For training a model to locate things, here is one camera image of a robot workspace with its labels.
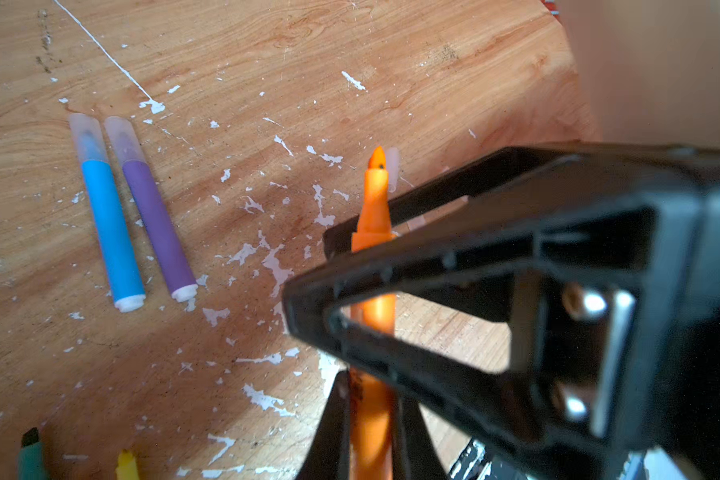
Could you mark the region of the purple marker pen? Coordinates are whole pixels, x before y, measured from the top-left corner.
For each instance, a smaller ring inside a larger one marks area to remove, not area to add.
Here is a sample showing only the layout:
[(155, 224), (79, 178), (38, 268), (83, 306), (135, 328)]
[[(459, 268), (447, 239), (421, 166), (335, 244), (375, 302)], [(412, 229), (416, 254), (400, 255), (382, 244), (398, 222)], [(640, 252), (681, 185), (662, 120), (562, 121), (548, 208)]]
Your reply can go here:
[(193, 300), (198, 291), (196, 277), (132, 124), (111, 116), (104, 126), (171, 297), (179, 303)]

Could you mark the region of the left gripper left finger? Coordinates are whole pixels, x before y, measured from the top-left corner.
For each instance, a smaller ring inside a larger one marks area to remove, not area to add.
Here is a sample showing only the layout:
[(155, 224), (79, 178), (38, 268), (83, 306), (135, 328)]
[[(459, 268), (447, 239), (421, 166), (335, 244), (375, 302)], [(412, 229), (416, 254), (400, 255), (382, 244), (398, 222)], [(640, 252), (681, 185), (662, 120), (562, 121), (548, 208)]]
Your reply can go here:
[(296, 480), (347, 480), (350, 477), (349, 383), (347, 370), (335, 376), (315, 436)]

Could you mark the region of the blue marker pen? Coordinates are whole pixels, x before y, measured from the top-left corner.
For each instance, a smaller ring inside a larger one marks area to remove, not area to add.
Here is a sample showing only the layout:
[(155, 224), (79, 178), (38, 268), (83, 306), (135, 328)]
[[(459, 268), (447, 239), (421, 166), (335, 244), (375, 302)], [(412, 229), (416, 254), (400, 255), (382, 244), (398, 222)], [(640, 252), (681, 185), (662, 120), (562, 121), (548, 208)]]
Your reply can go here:
[(115, 308), (129, 313), (146, 299), (125, 215), (108, 159), (100, 123), (73, 113), (68, 117)]

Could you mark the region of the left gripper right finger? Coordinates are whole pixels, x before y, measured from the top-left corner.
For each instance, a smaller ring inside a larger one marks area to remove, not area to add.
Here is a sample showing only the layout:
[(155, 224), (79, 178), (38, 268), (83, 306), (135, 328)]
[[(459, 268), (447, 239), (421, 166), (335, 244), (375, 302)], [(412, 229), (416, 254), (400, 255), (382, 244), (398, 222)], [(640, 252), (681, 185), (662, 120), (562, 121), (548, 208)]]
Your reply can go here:
[(393, 479), (446, 479), (419, 404), (400, 395), (393, 426)]

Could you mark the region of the yellow marker pen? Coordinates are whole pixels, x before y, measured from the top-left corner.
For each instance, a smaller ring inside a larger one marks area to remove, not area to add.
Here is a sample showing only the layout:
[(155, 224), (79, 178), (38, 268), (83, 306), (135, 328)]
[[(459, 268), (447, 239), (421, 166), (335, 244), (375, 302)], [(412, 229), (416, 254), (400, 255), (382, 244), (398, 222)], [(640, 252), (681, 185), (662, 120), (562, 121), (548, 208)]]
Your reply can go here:
[(136, 456), (130, 450), (122, 450), (115, 469), (117, 480), (140, 480)]

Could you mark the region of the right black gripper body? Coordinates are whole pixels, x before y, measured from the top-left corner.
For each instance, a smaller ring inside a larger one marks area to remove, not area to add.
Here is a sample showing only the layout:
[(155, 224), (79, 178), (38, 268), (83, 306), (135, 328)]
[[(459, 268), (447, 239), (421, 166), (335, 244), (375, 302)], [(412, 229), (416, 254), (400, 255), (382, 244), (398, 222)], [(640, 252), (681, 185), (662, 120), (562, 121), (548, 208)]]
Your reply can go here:
[(720, 479), (720, 149), (597, 144), (595, 159), (633, 169), (627, 196), (636, 306), (612, 340), (617, 377), (593, 409), (613, 478), (654, 446), (688, 472)]

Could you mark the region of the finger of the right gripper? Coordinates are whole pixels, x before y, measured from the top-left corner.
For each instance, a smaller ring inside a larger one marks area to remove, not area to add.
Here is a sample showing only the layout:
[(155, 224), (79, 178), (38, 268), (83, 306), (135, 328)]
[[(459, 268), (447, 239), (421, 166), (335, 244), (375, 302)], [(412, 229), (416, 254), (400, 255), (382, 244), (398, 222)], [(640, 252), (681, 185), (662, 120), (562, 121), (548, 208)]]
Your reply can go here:
[[(542, 477), (602, 477), (609, 442), (593, 409), (615, 384), (612, 340), (626, 336), (639, 273), (627, 249), (633, 169), (565, 155), (447, 217), (344, 254), (289, 281), (297, 338), (429, 407)], [(531, 256), (531, 239), (582, 234), (582, 258)], [(510, 362), (487, 373), (378, 333), (342, 308), (405, 292), (506, 324)]]
[[(389, 210), (392, 225), (412, 220), (446, 205), (467, 197), (480, 197), (485, 192), (506, 186), (523, 175), (539, 170), (542, 166), (563, 158), (566, 154), (577, 153), (575, 144), (545, 144), (533, 147), (505, 147), (483, 156), (456, 170), (446, 172), (420, 187), (390, 200)], [(328, 229), (322, 237), (325, 258), (334, 258), (351, 252), (351, 237), (359, 216)], [(542, 247), (553, 247), (552, 258), (582, 258), (582, 234), (558, 235), (559, 238), (531, 239), (530, 254), (544, 256)]]

